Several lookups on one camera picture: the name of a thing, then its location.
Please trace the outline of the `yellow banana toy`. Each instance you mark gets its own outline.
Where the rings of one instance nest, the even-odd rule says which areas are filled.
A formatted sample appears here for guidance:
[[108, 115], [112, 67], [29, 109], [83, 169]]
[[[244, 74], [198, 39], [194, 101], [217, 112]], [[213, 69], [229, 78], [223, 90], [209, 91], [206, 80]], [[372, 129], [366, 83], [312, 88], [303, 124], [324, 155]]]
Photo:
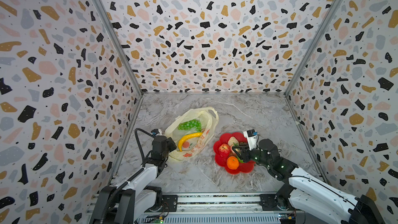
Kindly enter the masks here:
[[202, 132], [197, 132], [197, 133], [192, 133], [192, 134], [188, 134], [188, 135], [183, 136], [178, 142], [179, 151], [182, 151], [183, 144], [187, 140], [190, 140], [190, 139], [193, 139], [193, 138], [200, 138], [202, 136], [202, 134], [203, 134]]

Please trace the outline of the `beige bun toy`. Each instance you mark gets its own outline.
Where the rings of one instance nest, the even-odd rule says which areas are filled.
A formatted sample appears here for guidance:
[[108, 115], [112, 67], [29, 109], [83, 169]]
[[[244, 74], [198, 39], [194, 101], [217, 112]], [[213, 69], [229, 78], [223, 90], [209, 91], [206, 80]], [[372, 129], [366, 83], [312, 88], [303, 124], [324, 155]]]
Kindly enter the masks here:
[[238, 146], [238, 145], [239, 145], [239, 141], [238, 141], [235, 137], [231, 137], [231, 138], [228, 140], [228, 145], [229, 145], [230, 147]]

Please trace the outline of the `orange fruit toy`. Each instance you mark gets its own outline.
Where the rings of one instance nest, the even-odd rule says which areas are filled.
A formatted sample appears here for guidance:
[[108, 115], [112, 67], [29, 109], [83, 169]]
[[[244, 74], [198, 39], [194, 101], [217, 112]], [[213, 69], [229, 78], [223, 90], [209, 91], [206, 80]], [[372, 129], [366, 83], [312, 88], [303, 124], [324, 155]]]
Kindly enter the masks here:
[[228, 157], [228, 159], [227, 159], [227, 167], [230, 170], [237, 170], [238, 167], [239, 167], [239, 164], [240, 164], [240, 162], [239, 162], [239, 160], [236, 157], [234, 157], [234, 156]]

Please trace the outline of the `red flower-shaped plate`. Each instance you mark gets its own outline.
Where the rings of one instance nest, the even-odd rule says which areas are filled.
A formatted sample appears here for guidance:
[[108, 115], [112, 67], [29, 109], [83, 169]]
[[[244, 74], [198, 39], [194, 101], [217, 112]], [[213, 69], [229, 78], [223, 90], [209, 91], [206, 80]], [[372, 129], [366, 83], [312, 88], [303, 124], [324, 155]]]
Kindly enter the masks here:
[[213, 145], [215, 163], [224, 168], [231, 175], [250, 173], [255, 167], [254, 162], [244, 163], [243, 160], [238, 158], [237, 154], [232, 151], [232, 147], [240, 144], [247, 145], [248, 141], [242, 133], [235, 132], [232, 134], [223, 134]]

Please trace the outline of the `red apple toy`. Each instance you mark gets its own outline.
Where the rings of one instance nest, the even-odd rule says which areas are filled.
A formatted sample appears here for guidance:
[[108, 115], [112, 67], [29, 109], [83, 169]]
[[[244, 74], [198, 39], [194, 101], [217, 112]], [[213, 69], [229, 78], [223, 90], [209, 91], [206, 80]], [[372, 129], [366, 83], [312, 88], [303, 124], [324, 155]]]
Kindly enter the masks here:
[[231, 153], [231, 148], [228, 144], [222, 144], [218, 148], [218, 154], [223, 158], [228, 158]]

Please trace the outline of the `cream plastic bag orange print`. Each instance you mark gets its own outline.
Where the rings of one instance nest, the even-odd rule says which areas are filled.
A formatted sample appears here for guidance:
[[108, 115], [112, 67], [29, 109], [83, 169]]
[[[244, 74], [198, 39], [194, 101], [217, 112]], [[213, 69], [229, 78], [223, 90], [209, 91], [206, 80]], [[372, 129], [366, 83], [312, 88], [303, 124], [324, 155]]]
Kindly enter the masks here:
[[170, 156], [184, 161], [198, 155], [213, 138], [219, 122], [213, 107], [190, 109], [166, 129], [165, 136], [177, 145]]

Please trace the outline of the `green grapes bunch toy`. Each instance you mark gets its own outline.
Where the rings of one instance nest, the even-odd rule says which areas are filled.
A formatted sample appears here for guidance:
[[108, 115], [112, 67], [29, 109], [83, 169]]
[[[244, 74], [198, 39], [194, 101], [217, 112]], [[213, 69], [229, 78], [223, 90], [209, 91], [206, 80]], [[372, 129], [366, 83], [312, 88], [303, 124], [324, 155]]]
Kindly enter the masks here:
[[182, 122], [178, 125], [178, 130], [202, 132], [202, 123], [198, 119]]

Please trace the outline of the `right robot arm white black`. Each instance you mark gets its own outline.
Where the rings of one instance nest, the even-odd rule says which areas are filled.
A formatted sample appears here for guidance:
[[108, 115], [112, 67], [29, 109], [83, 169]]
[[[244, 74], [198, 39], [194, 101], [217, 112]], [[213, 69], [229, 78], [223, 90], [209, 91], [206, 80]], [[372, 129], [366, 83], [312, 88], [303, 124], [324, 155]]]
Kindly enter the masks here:
[[296, 163], [282, 157], [269, 139], [256, 146], [234, 146], [233, 151], [243, 162], [255, 162], [284, 185], [276, 194], [280, 208], [292, 206], [328, 224], [382, 224], [375, 202], [362, 195], [356, 197], [317, 179]]

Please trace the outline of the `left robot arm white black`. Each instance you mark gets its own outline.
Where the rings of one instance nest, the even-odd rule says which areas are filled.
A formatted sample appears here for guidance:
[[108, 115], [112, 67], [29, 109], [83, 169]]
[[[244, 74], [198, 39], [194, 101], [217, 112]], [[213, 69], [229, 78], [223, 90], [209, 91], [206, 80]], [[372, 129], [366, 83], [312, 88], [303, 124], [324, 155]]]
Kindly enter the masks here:
[[176, 149], [171, 138], [155, 136], [139, 171], [119, 186], [106, 186], [99, 192], [89, 223], [133, 224], [146, 211], [164, 210], [162, 189], [150, 183], [162, 173], [169, 153]]

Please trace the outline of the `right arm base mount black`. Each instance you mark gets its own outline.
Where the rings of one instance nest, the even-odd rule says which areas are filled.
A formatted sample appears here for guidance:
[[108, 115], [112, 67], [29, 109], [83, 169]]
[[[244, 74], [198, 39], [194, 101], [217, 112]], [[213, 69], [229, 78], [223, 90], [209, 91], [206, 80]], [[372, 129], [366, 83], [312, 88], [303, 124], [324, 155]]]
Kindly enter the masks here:
[[263, 211], [293, 211], [288, 200], [282, 200], [276, 194], [260, 194], [259, 205]]

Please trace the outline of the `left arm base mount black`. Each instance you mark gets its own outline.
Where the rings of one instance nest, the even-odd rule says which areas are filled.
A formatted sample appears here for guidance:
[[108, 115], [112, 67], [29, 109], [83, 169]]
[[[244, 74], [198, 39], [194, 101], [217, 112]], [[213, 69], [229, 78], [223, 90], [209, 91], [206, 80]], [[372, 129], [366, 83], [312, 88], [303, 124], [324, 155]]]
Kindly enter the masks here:
[[146, 213], [176, 212], [178, 196], [163, 195], [155, 198], [154, 206], [146, 210]]

